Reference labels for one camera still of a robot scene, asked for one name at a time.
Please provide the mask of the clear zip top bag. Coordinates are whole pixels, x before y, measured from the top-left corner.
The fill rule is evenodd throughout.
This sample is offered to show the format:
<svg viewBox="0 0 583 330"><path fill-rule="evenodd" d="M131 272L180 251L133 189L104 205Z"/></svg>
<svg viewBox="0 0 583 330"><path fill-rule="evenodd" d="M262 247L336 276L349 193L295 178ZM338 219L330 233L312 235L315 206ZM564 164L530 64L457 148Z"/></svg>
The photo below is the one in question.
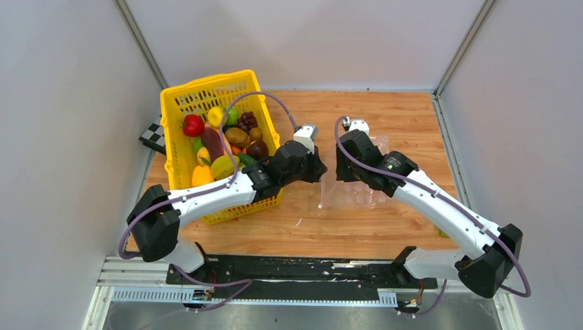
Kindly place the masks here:
<svg viewBox="0 0 583 330"><path fill-rule="evenodd" d="M396 204L382 191L373 190L361 181L336 180L336 145L333 143L324 154L327 172L320 178L319 209L376 209L390 208Z"/></svg>

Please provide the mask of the green cucumber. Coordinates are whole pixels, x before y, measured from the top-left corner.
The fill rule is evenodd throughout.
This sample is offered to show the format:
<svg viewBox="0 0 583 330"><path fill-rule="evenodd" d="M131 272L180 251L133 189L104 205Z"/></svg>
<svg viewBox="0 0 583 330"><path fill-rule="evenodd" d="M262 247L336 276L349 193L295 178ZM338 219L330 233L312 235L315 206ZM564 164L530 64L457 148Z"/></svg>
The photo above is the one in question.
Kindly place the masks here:
<svg viewBox="0 0 583 330"><path fill-rule="evenodd" d="M244 165L244 167L252 166L258 163L256 159L250 155L247 155L246 153L239 153L237 157L239 158L240 163Z"/></svg>

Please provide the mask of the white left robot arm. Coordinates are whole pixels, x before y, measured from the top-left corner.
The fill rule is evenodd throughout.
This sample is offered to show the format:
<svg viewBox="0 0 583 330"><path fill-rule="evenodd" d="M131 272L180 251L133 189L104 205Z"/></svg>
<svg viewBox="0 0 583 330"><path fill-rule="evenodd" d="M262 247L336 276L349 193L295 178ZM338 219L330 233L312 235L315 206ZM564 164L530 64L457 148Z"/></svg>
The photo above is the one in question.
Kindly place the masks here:
<svg viewBox="0 0 583 330"><path fill-rule="evenodd" d="M168 261L184 270L192 283L202 284L209 279L211 267L197 245L179 240L180 228L216 211L275 197L297 181L319 182L326 170L317 147L288 141L273 156L211 184L170 191L151 186L126 220L125 234L132 235L138 251L120 250L119 255L145 262Z"/></svg>

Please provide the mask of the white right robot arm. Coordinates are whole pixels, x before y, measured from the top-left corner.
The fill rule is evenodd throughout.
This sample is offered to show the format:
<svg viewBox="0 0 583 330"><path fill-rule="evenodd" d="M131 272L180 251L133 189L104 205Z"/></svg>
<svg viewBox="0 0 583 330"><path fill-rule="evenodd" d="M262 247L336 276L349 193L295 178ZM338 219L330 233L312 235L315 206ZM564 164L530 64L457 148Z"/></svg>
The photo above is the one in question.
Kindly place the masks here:
<svg viewBox="0 0 583 330"><path fill-rule="evenodd" d="M484 298L499 289L523 298L531 286L519 262L522 231L479 216L435 184L409 157L383 154L368 134L355 129L335 134L341 161L340 181L361 181L373 190L414 208L458 245L456 250L423 250L410 246L396 258L394 281L410 287L419 279L459 280Z"/></svg>

